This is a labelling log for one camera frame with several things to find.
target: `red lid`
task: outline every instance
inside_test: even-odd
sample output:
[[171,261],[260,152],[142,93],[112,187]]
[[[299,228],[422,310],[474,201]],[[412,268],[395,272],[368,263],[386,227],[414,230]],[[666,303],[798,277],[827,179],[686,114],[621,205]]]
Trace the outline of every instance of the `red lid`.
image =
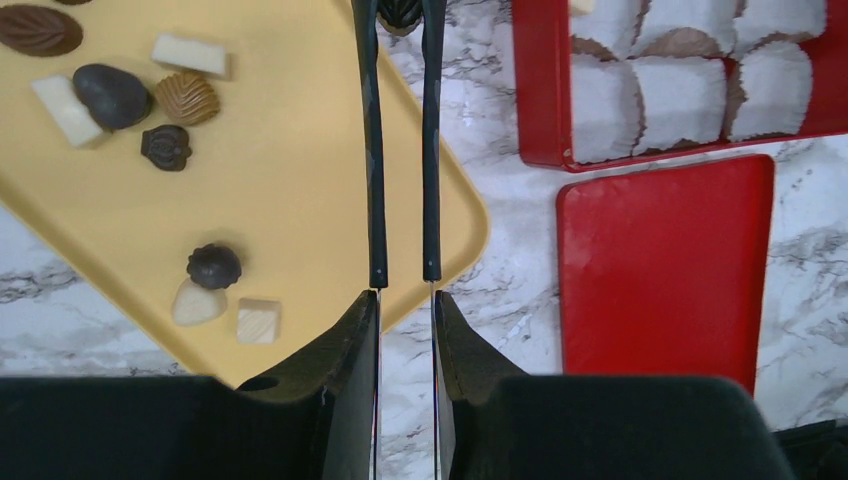
[[773,186],[757,155],[563,188],[566,372],[721,375],[753,393]]

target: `black plastic part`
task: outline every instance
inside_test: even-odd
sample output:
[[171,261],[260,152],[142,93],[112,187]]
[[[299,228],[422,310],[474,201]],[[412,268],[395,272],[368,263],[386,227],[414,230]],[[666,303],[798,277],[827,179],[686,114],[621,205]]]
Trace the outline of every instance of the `black plastic part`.
[[386,240],[386,187],[383,172],[383,124],[377,85],[377,1],[351,0],[359,57],[365,124],[365,178],[368,188],[368,255],[371,288],[389,286]]
[[446,479],[794,479],[750,397],[729,381],[527,376],[447,293],[438,292],[436,316]]
[[0,381],[0,477],[365,480],[377,299],[234,391],[209,377]]
[[848,480],[848,421],[828,420],[775,434],[801,480]]
[[446,0],[423,0],[424,121],[422,181],[424,190],[424,281],[442,279],[441,222],[439,201],[439,111],[442,91],[442,51],[445,38]]

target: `paper cupcake liner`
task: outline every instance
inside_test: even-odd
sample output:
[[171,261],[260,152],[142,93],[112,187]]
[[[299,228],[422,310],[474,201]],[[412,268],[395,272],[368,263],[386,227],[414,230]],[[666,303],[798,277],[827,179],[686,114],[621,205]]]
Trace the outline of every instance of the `paper cupcake liner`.
[[638,91],[627,63],[572,56],[572,148],[578,163],[630,155],[640,130]]
[[733,51],[737,0],[649,0],[631,56],[726,56]]
[[744,8],[734,21],[736,59],[771,41],[803,42],[816,38],[824,33],[827,24],[826,0],[741,1]]
[[645,122],[633,155],[718,140],[727,86],[721,60],[643,57],[629,63]]
[[810,57],[794,43],[764,45],[745,56],[731,74],[725,135],[734,142],[795,135],[812,93]]
[[600,45],[608,54],[601,58],[624,59],[636,38],[636,24],[641,2],[634,0],[597,0],[595,9],[588,15],[571,17],[572,52],[581,51],[581,43],[575,40],[590,40]]

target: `leaf-shaped chocolate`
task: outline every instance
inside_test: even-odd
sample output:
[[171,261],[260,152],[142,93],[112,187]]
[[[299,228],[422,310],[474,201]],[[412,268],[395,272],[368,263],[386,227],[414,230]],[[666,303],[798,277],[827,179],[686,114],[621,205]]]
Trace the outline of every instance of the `leaf-shaped chocolate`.
[[197,125],[221,111],[212,85],[194,72],[175,73],[156,85],[156,101],[168,118],[180,125]]
[[64,55],[79,47],[82,37],[82,26],[58,10],[23,4],[0,7],[0,43],[24,55]]

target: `yellow tray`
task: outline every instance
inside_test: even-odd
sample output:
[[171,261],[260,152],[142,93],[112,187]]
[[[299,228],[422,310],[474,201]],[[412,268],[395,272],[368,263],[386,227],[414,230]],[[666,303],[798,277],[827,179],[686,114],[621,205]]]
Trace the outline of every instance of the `yellow tray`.
[[[15,3],[0,0],[0,5]],[[333,325],[368,288],[365,160],[359,70],[348,0],[93,0],[64,7],[83,45],[31,58],[0,45],[0,200],[150,337],[195,373],[236,386]],[[139,154],[156,109],[94,150],[72,149],[29,82],[102,62],[152,87],[172,73],[149,55],[160,32],[216,40],[233,78],[212,83],[221,114],[192,127],[179,173]],[[428,296],[421,279],[421,111],[385,55],[379,60],[386,156],[389,282],[385,327]],[[442,145],[445,281],[482,253],[485,207]],[[188,255],[207,242],[240,254],[225,317],[171,321]],[[273,345],[236,342],[241,297],[283,305]]]

